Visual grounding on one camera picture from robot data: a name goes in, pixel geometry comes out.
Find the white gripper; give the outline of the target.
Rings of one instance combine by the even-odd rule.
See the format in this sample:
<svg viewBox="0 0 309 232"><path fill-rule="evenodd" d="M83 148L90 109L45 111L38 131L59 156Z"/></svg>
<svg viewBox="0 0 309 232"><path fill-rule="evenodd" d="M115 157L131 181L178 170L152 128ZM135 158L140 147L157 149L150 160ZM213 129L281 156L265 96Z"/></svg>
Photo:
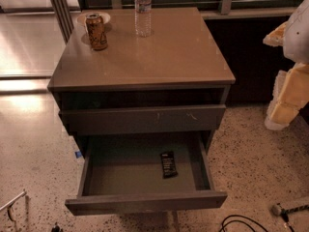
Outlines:
<svg viewBox="0 0 309 232"><path fill-rule="evenodd" d="M263 43L273 47L282 46L286 25L287 22L283 22L272 30L264 37ZM288 72L279 71L267 108L266 128L272 131L284 129L308 102L309 65L296 63Z"/></svg>

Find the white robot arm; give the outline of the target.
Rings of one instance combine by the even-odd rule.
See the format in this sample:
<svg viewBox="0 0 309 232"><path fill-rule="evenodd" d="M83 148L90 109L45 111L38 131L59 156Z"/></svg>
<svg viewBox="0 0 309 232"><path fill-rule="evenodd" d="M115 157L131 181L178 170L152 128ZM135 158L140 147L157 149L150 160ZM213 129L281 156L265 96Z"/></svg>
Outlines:
<svg viewBox="0 0 309 232"><path fill-rule="evenodd" d="M265 126L286 128L309 102L309 0L304 0L289 19L263 39L269 46L282 46L284 57L295 64L275 78Z"/></svg>

